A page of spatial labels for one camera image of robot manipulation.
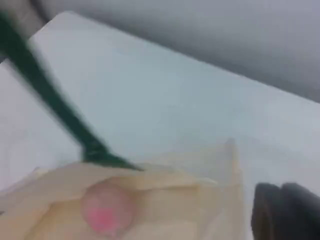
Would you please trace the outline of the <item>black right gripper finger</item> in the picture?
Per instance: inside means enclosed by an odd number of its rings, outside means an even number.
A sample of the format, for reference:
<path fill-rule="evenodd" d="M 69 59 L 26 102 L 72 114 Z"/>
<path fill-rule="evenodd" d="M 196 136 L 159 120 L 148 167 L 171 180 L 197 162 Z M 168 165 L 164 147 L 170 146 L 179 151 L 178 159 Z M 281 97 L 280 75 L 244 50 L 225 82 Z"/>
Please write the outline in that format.
<path fill-rule="evenodd" d="M 282 185 L 301 227 L 302 240 L 320 239 L 320 197 L 309 189 L 293 182 Z"/>
<path fill-rule="evenodd" d="M 251 230 L 255 240 L 276 240 L 277 230 L 276 213 L 283 202 L 280 188 L 269 183 L 259 183 L 254 190 L 251 213 Z"/>

